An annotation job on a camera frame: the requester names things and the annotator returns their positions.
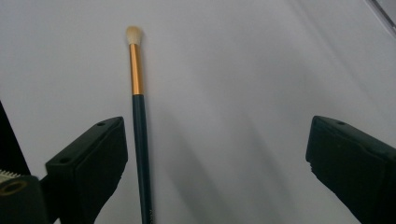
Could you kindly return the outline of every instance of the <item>dark green handle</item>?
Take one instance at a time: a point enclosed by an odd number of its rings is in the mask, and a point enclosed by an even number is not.
[[[144,95],[133,95],[132,101],[134,113],[134,145],[136,150],[137,177],[139,181],[142,223],[152,224],[154,222],[151,204],[149,148]]]

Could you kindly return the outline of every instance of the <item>white bristles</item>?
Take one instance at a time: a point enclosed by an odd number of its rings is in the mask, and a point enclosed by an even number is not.
[[[142,31],[137,26],[130,26],[126,29],[126,37],[130,45],[140,45],[140,39],[142,38]]]

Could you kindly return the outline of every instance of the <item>white surface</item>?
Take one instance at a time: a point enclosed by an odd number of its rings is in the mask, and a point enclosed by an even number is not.
[[[0,97],[33,174],[123,116],[130,160],[96,223],[140,223],[133,24],[156,223],[359,223],[304,154],[314,115],[396,146],[396,41],[363,0],[0,0]]]

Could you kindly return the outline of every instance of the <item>makeup brush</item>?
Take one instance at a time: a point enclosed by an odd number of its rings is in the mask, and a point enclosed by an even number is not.
[[[130,26],[126,30],[131,55],[132,102],[134,117],[134,146],[136,150],[142,223],[154,223],[149,179],[149,152],[146,126],[145,98],[143,95],[142,67],[140,62],[141,30]]]

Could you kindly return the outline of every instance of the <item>gold ferrule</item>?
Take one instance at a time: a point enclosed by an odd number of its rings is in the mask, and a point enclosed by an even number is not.
[[[132,95],[143,94],[142,65],[140,62],[140,47],[136,44],[129,45],[131,52],[131,80]]]

